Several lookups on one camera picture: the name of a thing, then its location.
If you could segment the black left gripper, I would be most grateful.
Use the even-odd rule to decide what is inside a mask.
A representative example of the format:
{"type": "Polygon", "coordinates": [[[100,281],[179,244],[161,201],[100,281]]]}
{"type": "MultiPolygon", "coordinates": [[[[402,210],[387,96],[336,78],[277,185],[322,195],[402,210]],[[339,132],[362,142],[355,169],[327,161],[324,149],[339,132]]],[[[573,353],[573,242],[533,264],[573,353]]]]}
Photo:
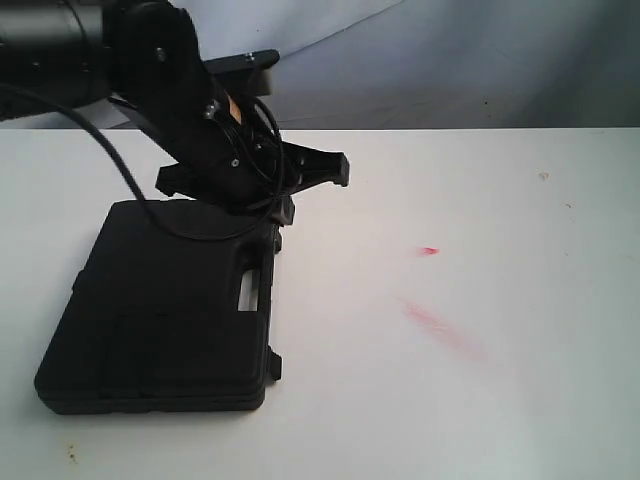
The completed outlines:
{"type": "Polygon", "coordinates": [[[107,8],[112,104],[156,142],[175,165],[157,187],[232,213],[272,210],[291,226],[291,196],[324,183],[345,187],[341,152],[283,141],[263,97],[230,94],[210,74],[196,28],[168,1],[115,1],[107,8]]]}

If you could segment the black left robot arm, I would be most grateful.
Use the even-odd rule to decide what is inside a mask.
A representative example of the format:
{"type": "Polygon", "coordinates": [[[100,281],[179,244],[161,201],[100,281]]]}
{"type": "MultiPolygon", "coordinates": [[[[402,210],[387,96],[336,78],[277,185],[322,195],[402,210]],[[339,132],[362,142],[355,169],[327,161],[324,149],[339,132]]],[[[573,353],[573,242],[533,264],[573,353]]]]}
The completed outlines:
{"type": "Polygon", "coordinates": [[[340,152],[287,143],[264,104],[275,50],[206,60],[189,13],[168,1],[5,1],[1,117],[105,100],[172,157],[156,187],[236,216],[288,225],[293,196],[346,186],[340,152]]]}

